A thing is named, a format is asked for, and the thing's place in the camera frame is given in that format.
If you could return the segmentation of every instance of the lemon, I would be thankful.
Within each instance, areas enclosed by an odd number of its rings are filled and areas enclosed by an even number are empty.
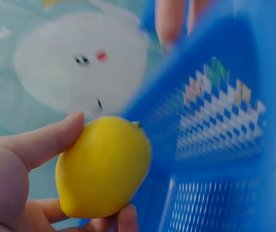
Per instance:
[[[72,218],[103,218],[125,207],[146,177],[151,145],[139,123],[107,116],[89,122],[60,154],[56,186]]]

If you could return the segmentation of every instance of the blurred finger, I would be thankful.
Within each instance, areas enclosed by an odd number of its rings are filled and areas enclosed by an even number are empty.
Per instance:
[[[165,49],[180,37],[184,20],[185,0],[156,0],[155,27]]]
[[[116,218],[117,215],[112,215],[107,218],[92,219],[82,227],[72,227],[61,230],[61,232],[110,232],[115,228]]]
[[[120,212],[116,232],[139,232],[137,211],[133,205]]]
[[[63,213],[58,198],[36,200],[42,208],[47,220],[53,224],[56,222],[64,221],[69,217]]]
[[[23,134],[1,137],[0,146],[16,153],[30,171],[70,148],[83,126],[83,113],[76,111],[61,122]]]
[[[187,33],[191,33],[197,19],[200,17],[201,13],[206,9],[206,7],[211,3],[212,0],[191,0],[188,9],[187,18]]]

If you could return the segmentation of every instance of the plastic basket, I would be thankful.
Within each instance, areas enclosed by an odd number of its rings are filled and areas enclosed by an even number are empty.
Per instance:
[[[126,112],[153,145],[142,232],[276,231],[276,0],[214,7]]]

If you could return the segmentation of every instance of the skin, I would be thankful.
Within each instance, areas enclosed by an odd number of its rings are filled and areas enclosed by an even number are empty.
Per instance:
[[[0,137],[0,232],[55,232],[52,223],[68,217],[59,199],[28,201],[28,174],[67,150],[84,126],[80,111],[38,130]],[[93,219],[83,227],[62,232],[138,232],[135,207],[129,205],[109,218]]]
[[[166,50],[178,40],[184,19],[186,0],[156,0],[155,24],[161,44]],[[206,7],[213,0],[189,0],[187,31],[190,33]]]

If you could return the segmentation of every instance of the lemon stem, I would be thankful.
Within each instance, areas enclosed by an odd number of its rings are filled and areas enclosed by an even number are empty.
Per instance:
[[[141,125],[140,121],[132,122],[132,124],[135,125],[138,128],[142,128],[142,125]]]

